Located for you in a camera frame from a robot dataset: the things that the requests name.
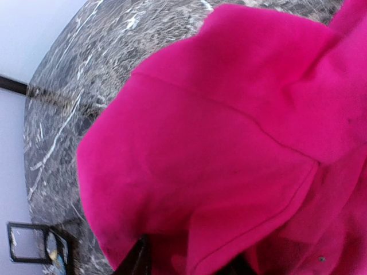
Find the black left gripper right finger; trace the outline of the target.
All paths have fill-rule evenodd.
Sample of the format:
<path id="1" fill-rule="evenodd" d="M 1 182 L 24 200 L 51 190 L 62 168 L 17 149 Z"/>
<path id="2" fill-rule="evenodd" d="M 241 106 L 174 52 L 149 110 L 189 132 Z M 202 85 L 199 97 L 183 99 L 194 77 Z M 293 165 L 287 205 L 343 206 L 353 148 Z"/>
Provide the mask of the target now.
<path id="1" fill-rule="evenodd" d="M 257 275 L 243 256 L 239 255 L 217 271 L 217 275 Z"/>

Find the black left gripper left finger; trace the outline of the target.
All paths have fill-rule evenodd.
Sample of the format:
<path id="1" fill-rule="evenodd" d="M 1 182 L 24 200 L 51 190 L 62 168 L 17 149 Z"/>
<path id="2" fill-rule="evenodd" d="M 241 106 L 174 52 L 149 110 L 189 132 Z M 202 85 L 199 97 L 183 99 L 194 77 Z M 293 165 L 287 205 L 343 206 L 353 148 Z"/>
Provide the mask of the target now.
<path id="1" fill-rule="evenodd" d="M 130 249 L 112 275 L 152 275 L 151 245 L 148 235 L 143 235 Z"/>

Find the magenta t-shirt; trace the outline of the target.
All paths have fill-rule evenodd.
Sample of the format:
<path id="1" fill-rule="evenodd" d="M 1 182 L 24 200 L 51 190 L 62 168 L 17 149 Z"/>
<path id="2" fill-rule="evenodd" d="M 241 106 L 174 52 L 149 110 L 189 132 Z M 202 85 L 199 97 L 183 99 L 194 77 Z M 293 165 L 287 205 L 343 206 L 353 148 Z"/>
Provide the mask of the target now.
<path id="1" fill-rule="evenodd" d="M 366 2 L 329 25 L 224 4 L 144 60 L 77 148 L 85 216 L 115 270 L 366 273 Z"/>

